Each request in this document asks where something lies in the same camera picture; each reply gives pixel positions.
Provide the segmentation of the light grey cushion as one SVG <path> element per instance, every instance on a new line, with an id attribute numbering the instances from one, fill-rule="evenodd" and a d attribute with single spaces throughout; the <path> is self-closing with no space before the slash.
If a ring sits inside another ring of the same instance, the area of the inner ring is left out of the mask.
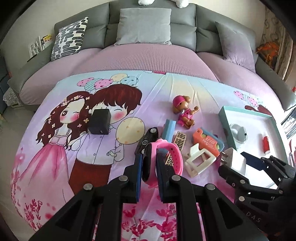
<path id="1" fill-rule="evenodd" d="M 171 9 L 126 8 L 120 10 L 116 45 L 171 44 Z"/>

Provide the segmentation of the white plastic clip holder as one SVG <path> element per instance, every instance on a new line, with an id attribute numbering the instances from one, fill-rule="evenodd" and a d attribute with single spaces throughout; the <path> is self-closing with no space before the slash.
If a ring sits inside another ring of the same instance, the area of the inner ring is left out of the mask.
<path id="1" fill-rule="evenodd" d="M 216 157 L 209 150 L 205 148 L 200 149 L 197 143 L 190 148 L 184 167 L 189 176 L 193 178 L 204 172 L 215 161 Z"/>

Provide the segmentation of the cartoon printed tablecloth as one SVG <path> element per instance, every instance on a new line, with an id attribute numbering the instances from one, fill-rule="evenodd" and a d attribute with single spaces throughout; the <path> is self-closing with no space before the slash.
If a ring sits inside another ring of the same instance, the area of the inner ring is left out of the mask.
<path id="1" fill-rule="evenodd" d="M 37 109 L 21 140 L 11 173 L 11 198 L 18 214 L 38 231 L 82 186 L 98 186 L 123 173 L 149 128 L 162 132 L 167 119 L 177 121 L 173 99 L 189 96 L 199 107 L 189 130 L 176 125 L 191 147 L 198 128 L 226 141 L 218 113 L 223 106 L 270 115 L 281 111 L 266 100 L 229 85 L 175 73 L 97 71 L 59 81 Z M 95 109 L 109 109 L 109 134 L 88 130 Z"/>

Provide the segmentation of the white papers beside sofa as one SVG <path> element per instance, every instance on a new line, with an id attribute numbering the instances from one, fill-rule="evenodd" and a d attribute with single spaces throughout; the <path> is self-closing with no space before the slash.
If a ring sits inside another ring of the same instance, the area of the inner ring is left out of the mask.
<path id="1" fill-rule="evenodd" d="M 28 45 L 29 56 L 30 58 L 41 53 L 45 50 L 53 41 L 51 34 L 45 35 L 44 37 L 38 36 L 33 42 Z"/>

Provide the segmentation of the teal rimmed white tray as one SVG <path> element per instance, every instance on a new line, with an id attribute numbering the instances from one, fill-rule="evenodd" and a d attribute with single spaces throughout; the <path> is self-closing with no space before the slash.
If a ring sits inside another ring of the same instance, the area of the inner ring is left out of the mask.
<path id="1" fill-rule="evenodd" d="M 288 163 L 287 138 L 278 130 L 272 116 L 247 109 L 223 106 L 219 111 L 219 119 L 228 147 L 232 147 L 239 153 L 247 152 L 258 158 L 268 158 L 272 155 Z M 233 138 L 230 125 L 234 123 L 246 128 L 248 139 L 244 144 L 236 142 Z M 264 136 L 268 136 L 269 154 L 263 152 L 262 140 Z"/>

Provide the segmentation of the brown puppy toy pink outfit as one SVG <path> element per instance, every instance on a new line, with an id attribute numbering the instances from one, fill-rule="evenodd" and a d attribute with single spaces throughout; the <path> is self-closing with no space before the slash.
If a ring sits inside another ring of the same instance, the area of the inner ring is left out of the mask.
<path id="1" fill-rule="evenodd" d="M 193 115 L 199 111 L 199 107 L 195 106 L 190 109 L 190 97 L 185 95 L 177 95 L 173 99 L 173 112 L 178 114 L 177 124 L 187 128 L 188 130 L 195 124 Z"/>

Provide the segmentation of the black white patterned cushion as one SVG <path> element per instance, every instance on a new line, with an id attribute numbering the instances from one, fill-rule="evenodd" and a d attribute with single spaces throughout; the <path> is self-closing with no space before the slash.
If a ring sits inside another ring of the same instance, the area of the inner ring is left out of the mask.
<path id="1" fill-rule="evenodd" d="M 51 61 L 80 52 L 87 24 L 86 16 L 58 30 L 52 48 Z"/>

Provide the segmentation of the orange red decoration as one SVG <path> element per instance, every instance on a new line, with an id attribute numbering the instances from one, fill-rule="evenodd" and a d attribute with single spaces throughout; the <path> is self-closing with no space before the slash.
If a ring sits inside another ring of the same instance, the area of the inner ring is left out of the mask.
<path id="1" fill-rule="evenodd" d="M 256 53 L 271 68 L 275 69 L 280 47 L 275 42 L 266 42 L 256 48 Z"/>

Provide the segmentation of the patterned beige curtain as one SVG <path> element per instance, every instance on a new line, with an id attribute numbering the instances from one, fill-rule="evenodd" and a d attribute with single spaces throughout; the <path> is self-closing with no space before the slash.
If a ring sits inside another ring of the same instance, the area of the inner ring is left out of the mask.
<path id="1" fill-rule="evenodd" d="M 268 8 L 265 9 L 265 22 L 260 45 L 266 42 L 275 42 L 279 45 L 280 50 L 273 71 L 284 82 L 287 82 L 295 65 L 295 41 L 281 21 Z"/>

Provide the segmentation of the black toy car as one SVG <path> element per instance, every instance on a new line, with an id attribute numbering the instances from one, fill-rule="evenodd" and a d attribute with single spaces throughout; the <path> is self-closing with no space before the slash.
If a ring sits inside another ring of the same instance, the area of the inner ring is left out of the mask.
<path id="1" fill-rule="evenodd" d="M 138 141 L 135 149 L 135 154 L 143 154 L 144 149 L 149 143 L 155 142 L 159 138 L 159 132 L 157 127 L 149 128 L 145 135 L 143 135 Z"/>

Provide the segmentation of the white round wrist device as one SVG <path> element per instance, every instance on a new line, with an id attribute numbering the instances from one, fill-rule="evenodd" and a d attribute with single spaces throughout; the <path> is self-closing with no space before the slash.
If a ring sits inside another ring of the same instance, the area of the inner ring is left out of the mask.
<path id="1" fill-rule="evenodd" d="M 230 130 L 236 142 L 244 144 L 247 141 L 248 135 L 245 127 L 234 123 L 230 125 Z"/>

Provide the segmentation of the red glue bottle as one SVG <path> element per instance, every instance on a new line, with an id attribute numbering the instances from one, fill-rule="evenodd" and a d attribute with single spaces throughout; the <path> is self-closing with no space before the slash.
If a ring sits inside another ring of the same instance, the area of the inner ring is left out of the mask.
<path id="1" fill-rule="evenodd" d="M 269 154 L 270 153 L 270 146 L 269 146 L 268 136 L 263 137 L 262 143 L 263 143 L 264 154 Z"/>

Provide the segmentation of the orange blue toy case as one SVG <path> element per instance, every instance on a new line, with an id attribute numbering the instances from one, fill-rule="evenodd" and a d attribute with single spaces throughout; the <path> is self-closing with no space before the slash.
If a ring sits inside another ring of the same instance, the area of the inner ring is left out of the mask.
<path id="1" fill-rule="evenodd" d="M 193 144 L 198 143 L 200 149 L 208 150 L 215 157 L 218 157 L 225 147 L 221 139 L 204 128 L 198 128 L 192 134 L 192 142 Z"/>

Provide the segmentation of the brown patterned box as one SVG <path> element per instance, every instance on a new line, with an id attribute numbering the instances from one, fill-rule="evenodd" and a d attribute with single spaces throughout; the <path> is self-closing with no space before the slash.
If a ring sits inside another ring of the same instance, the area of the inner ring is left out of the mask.
<path id="1" fill-rule="evenodd" d="M 186 134 L 179 131 L 175 135 L 174 143 L 178 146 L 180 152 L 184 149 L 186 138 L 187 138 Z M 170 154 L 167 156 L 165 164 L 169 166 L 173 166 L 173 159 Z"/>

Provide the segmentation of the small black cube box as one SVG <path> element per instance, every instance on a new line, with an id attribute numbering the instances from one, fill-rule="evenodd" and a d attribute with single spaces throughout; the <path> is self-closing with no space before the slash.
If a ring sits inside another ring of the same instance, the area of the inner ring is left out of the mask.
<path id="1" fill-rule="evenodd" d="M 93 135 L 108 135 L 111 114 L 109 109 L 95 109 L 88 124 L 88 130 Z"/>

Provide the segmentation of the pink sofa seat cover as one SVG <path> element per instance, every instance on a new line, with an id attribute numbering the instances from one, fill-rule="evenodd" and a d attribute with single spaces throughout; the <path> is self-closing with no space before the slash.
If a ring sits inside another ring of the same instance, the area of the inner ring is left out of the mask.
<path id="1" fill-rule="evenodd" d="M 288 110 L 295 104 L 284 83 L 274 86 L 279 79 L 260 59 L 253 73 L 217 54 L 153 44 L 85 49 L 55 61 L 46 52 L 41 53 L 19 71 L 16 80 L 23 86 L 18 95 L 24 104 L 39 105 L 58 81 L 101 70 L 148 70 L 196 76 L 255 94 L 277 109 Z"/>

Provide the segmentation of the purple grey cushion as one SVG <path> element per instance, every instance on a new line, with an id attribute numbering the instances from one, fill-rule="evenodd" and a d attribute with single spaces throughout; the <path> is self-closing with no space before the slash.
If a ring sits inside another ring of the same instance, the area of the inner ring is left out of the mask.
<path id="1" fill-rule="evenodd" d="M 222 23 L 215 22 L 215 24 L 218 30 L 224 60 L 255 73 L 254 56 L 247 37 Z"/>

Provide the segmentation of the blue orange block toy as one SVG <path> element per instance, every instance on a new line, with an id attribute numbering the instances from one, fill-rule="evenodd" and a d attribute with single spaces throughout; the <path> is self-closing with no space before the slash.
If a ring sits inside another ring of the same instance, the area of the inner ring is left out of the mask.
<path id="1" fill-rule="evenodd" d="M 171 143 L 174 136 L 175 127 L 176 127 L 176 121 L 167 119 L 164 124 L 161 138 Z"/>

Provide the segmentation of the white power adapter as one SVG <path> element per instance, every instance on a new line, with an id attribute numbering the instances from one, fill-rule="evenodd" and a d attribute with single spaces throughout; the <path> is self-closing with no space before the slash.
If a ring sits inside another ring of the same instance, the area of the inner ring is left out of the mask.
<path id="1" fill-rule="evenodd" d="M 234 171 L 245 175 L 246 158 L 232 147 L 221 152 L 221 164 L 226 165 Z"/>

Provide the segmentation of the pink kids smartwatch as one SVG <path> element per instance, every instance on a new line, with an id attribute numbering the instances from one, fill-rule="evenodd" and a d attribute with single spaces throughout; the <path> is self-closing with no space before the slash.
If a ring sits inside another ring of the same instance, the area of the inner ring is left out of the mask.
<path id="1" fill-rule="evenodd" d="M 169 143 L 162 138 L 157 139 L 155 142 L 148 143 L 143 152 L 142 180 L 151 187 L 155 187 L 158 183 L 156 175 L 156 159 L 157 152 L 160 149 L 164 149 L 170 154 L 176 175 L 182 175 L 184 169 L 182 154 L 176 144 Z"/>

